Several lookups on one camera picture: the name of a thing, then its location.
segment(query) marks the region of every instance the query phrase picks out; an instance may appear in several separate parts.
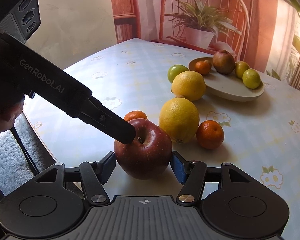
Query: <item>lemon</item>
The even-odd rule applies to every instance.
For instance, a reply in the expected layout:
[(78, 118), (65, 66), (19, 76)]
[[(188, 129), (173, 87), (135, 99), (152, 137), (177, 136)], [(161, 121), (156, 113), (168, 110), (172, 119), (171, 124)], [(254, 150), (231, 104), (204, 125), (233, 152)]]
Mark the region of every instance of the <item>lemon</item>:
[(169, 82), (172, 83), (175, 77), (184, 71), (189, 71), (189, 69), (183, 65), (173, 65), (172, 67), (170, 67), (168, 70)]
[(171, 91), (176, 96), (184, 96), (190, 101), (200, 99), (205, 91), (206, 84), (203, 76), (196, 71), (180, 73), (172, 82)]
[(250, 69), (250, 66), (248, 63), (246, 63), (244, 61), (239, 61), (235, 64), (234, 72), (238, 78), (242, 79), (243, 73), (248, 69)]
[(189, 142), (199, 127), (199, 112), (195, 105), (185, 98), (167, 101), (159, 115), (159, 127), (173, 142)]
[(243, 73), (242, 81), (247, 88), (255, 89), (261, 83), (260, 75), (254, 69), (248, 69)]

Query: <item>white plate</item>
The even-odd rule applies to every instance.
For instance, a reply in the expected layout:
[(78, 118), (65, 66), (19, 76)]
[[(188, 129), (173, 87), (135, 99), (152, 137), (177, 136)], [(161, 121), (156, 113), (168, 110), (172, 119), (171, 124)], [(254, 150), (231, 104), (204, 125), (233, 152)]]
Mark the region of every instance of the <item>white plate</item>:
[[(189, 70), (195, 71), (194, 66), (198, 61), (209, 60), (212, 62), (212, 57), (196, 58), (189, 63)], [(210, 73), (203, 75), (206, 83), (206, 91), (221, 98), (231, 101), (247, 102), (260, 97), (265, 91), (264, 85), (261, 82), (256, 89), (247, 88), (241, 79), (237, 78), (234, 71), (229, 75), (218, 73), (214, 67)]]

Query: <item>potted plant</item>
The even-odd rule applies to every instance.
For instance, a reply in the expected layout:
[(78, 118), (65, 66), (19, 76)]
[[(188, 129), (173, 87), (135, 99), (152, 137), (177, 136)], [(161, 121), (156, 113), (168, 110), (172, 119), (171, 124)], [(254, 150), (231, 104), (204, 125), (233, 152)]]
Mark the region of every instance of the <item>potted plant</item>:
[(207, 49), (213, 38), (217, 40), (219, 32), (228, 35), (228, 30), (231, 30), (241, 35), (241, 32), (232, 25), (232, 20), (225, 17), (224, 9), (208, 6), (200, 0), (193, 1), (192, 4), (177, 1), (181, 4), (178, 8), (182, 12), (165, 14), (172, 17), (169, 21), (175, 23), (174, 28), (184, 27), (184, 34), (189, 44)]

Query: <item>silver screw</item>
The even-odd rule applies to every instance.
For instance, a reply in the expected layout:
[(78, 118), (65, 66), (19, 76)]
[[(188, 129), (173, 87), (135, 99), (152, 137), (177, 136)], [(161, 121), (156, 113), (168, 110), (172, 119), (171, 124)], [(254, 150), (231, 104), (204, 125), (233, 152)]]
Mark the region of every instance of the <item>silver screw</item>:
[(104, 114), (100, 115), (99, 120), (103, 122), (106, 119), (106, 116)]
[(91, 197), (91, 201), (95, 202), (95, 203), (101, 203), (106, 200), (107, 200), (106, 196), (103, 196), (103, 195), (94, 195)]
[(194, 196), (192, 196), (192, 195), (181, 195), (179, 197), (179, 200), (181, 202), (184, 202), (184, 203), (190, 203), (190, 202), (194, 201)]

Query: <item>bookshelf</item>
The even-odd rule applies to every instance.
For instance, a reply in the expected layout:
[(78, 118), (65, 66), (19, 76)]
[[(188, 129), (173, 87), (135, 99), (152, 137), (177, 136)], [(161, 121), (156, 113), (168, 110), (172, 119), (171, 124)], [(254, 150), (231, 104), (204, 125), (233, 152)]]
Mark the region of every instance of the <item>bookshelf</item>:
[(140, 38), (137, 0), (111, 0), (117, 42)]

